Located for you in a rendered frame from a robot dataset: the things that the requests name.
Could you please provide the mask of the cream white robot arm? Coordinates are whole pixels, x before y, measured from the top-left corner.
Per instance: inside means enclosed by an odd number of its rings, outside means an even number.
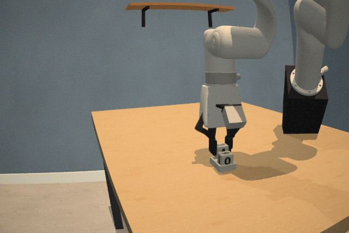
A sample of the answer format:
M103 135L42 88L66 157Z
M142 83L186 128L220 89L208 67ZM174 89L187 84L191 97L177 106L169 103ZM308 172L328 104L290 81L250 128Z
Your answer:
M235 59L260 59L269 51L276 32L276 15L271 0L254 0L254 28L220 26L203 34L206 84L231 85L240 80ZM349 26L349 0L297 0L294 5L297 30L296 67L292 87L302 95L316 95L323 86L324 46L338 49ZM222 109L226 129L244 128L241 104L216 104Z

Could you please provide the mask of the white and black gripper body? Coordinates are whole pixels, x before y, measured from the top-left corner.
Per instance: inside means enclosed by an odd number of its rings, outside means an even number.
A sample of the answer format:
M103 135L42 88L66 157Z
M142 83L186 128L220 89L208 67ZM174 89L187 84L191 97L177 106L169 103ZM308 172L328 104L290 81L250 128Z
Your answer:
M239 86L231 85L202 85L200 97L200 112L206 128L225 127L222 109L217 108L216 104L242 104Z

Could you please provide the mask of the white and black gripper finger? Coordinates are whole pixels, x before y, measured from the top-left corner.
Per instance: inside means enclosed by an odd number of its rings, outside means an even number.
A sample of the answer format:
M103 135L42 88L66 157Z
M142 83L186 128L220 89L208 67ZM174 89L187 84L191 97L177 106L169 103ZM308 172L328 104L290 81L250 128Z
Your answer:
M212 155L217 155L217 141L215 139L215 135L216 135L216 128L208 128L204 129L203 128L203 118L202 118L202 114L195 126L195 130L197 130L200 133L203 133L206 137L209 138L209 151Z
M228 150L231 152L231 149L233 148L233 138L235 137L235 134L240 130L241 128L237 129L227 129L227 134L225 136L225 144L228 145Z

